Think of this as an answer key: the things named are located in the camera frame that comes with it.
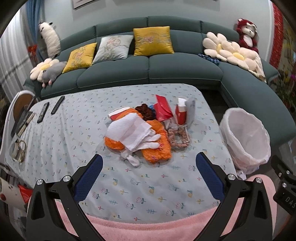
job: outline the gray plush toy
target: gray plush toy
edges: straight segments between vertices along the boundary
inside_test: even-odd
[[[42,73],[42,87],[44,88],[46,84],[51,85],[56,78],[63,72],[67,61],[56,63],[50,66],[47,70],[43,70]]]

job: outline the blue patterned cloth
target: blue patterned cloth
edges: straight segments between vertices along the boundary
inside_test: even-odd
[[[188,128],[191,143],[184,150],[172,151],[170,160],[155,164],[147,162],[138,151],[135,155],[140,166],[135,168],[104,145],[103,138],[111,123],[108,113],[123,106],[154,104],[155,94],[165,96],[172,111],[178,96],[195,98],[195,120]],[[196,168],[195,156],[201,151],[227,174],[236,173],[213,113],[201,92],[191,85],[134,85],[68,94],[51,115],[58,99],[47,99],[31,108],[36,115],[21,137],[28,146],[25,161],[14,162],[7,151],[6,162],[34,187],[40,178],[56,182],[65,175],[73,175],[95,153],[100,154],[103,169],[86,200],[80,202],[82,210],[92,216],[118,222],[159,223],[217,206]],[[37,124],[48,101],[43,122]]]
[[[211,61],[212,63],[214,63],[217,66],[220,64],[220,60],[217,59],[217,58],[212,58],[212,57],[204,55],[202,53],[199,53],[198,56],[201,57],[201,58],[204,58],[204,59],[206,59],[208,61]]]

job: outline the white floral pillow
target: white floral pillow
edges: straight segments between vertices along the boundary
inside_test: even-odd
[[[133,35],[103,37],[101,39],[99,50],[92,63],[127,58],[128,49],[132,40]]]

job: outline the remote control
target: remote control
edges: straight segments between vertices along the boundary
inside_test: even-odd
[[[61,96],[61,98],[58,100],[58,102],[56,103],[56,105],[54,106],[54,108],[51,111],[51,114],[53,115],[55,112],[57,112],[57,109],[59,108],[59,106],[61,105],[61,103],[63,102],[63,100],[65,99],[65,96]]]
[[[47,103],[44,104],[44,106],[43,106],[43,108],[42,108],[42,110],[40,112],[40,115],[38,117],[37,123],[40,123],[40,122],[43,121],[43,118],[44,118],[45,113],[46,113],[46,111],[48,109],[48,106],[49,106],[49,102],[47,102]]]

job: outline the pink blanket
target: pink blanket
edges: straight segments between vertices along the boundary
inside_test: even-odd
[[[255,175],[248,178],[248,181],[253,181],[256,177],[261,177],[265,185],[271,207],[272,225],[274,230],[276,221],[276,202],[273,200],[273,195],[275,194],[274,184],[266,175]],[[242,206],[242,201],[243,198],[238,200],[222,235],[227,234],[232,230]],[[60,202],[57,202],[57,207],[68,232],[77,235]],[[150,241],[152,238],[154,241],[192,241],[210,220],[215,210],[216,207],[177,221],[153,224],[121,223],[95,218],[89,215],[86,216],[106,241]]]

